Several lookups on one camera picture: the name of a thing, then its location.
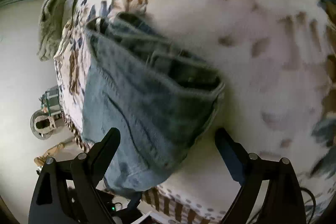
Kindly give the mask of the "blue denim shorts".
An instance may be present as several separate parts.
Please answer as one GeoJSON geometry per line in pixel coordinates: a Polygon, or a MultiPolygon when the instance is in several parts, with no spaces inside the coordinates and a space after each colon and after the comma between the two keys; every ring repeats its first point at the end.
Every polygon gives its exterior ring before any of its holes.
{"type": "Polygon", "coordinates": [[[136,15],[85,25],[91,55],[82,138],[98,142],[113,127],[120,145],[104,180],[131,197],[167,180],[206,130],[223,95],[213,66],[136,15]]]}

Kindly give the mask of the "teal toy shelf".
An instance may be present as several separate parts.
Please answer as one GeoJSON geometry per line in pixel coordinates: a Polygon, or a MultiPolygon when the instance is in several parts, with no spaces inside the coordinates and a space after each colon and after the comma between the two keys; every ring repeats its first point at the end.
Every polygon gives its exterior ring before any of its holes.
{"type": "Polygon", "coordinates": [[[62,112],[59,100],[59,87],[57,85],[46,90],[39,100],[42,111],[47,115],[55,116],[62,112]]]}

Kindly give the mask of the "floral bed cover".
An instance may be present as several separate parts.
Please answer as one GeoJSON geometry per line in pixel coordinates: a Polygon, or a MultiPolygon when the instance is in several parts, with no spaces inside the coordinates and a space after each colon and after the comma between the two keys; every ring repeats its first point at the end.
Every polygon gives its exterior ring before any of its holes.
{"type": "Polygon", "coordinates": [[[317,223],[335,197],[335,0],[77,0],[55,68],[83,150],[92,146],[83,138],[84,25],[119,12],[139,13],[217,67],[225,94],[213,126],[263,159],[287,157],[317,223]]]}

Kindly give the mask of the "grey folded knit garment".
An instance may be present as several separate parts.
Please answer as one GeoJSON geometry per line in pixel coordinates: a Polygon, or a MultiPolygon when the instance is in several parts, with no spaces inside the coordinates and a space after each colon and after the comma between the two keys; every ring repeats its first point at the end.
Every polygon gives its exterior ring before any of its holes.
{"type": "Polygon", "coordinates": [[[56,54],[64,27],[72,24],[77,0],[45,0],[39,16],[38,53],[40,61],[48,61],[56,54]]]}

